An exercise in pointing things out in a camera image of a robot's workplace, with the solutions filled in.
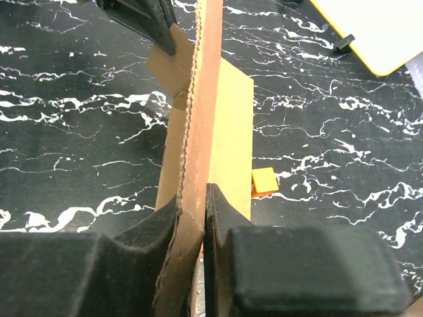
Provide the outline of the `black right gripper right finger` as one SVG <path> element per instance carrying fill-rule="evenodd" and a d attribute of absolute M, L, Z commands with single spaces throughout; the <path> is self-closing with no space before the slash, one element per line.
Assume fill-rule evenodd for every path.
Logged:
<path fill-rule="evenodd" d="M 207 316 L 406 316 L 390 248 L 362 227 L 256 226 L 206 189 Z"/>

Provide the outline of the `small orange cube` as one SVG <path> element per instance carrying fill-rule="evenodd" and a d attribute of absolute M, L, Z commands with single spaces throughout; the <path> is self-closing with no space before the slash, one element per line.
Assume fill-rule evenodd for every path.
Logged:
<path fill-rule="evenodd" d="M 251 197 L 264 197 L 279 190 L 272 167 L 252 169 Z"/>

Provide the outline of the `whiteboard with orange frame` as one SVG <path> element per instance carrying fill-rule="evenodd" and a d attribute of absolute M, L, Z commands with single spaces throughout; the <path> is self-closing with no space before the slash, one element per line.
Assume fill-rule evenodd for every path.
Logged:
<path fill-rule="evenodd" d="M 375 75 L 386 76 L 422 52 L 421 1 L 312 1 Z"/>

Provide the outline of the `cardboard box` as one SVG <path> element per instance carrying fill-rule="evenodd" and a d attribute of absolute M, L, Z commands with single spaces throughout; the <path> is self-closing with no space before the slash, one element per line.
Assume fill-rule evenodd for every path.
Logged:
<path fill-rule="evenodd" d="M 206 185 L 220 185 L 244 216 L 250 215 L 252 165 L 251 78 L 221 57 L 223 3 L 196 5 L 196 40 L 175 24 L 174 55 L 153 46 L 147 67 L 173 99 L 156 208 L 176 201 L 176 220 L 153 299 L 154 316 L 178 316 L 200 255 Z"/>

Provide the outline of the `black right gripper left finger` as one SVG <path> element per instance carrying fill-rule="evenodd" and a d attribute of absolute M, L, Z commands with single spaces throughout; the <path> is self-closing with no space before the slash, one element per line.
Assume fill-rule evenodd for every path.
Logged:
<path fill-rule="evenodd" d="M 158 280 L 176 199 L 115 237 L 99 232 L 1 234 L 2 316 L 177 316 Z"/>

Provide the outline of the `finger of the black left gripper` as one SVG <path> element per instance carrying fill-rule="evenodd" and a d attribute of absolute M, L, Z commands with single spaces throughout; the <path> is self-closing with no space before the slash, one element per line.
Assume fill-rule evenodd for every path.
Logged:
<path fill-rule="evenodd" d="M 152 42 L 161 48 L 167 55 L 175 54 L 175 45 L 170 33 L 170 27 L 176 24 L 176 16 L 171 0 L 147 0 L 147 7 L 153 21 L 152 30 L 147 33 Z"/>
<path fill-rule="evenodd" d="M 143 1 L 96 0 L 96 5 L 112 20 L 153 41 L 145 26 L 152 20 L 151 9 Z"/>

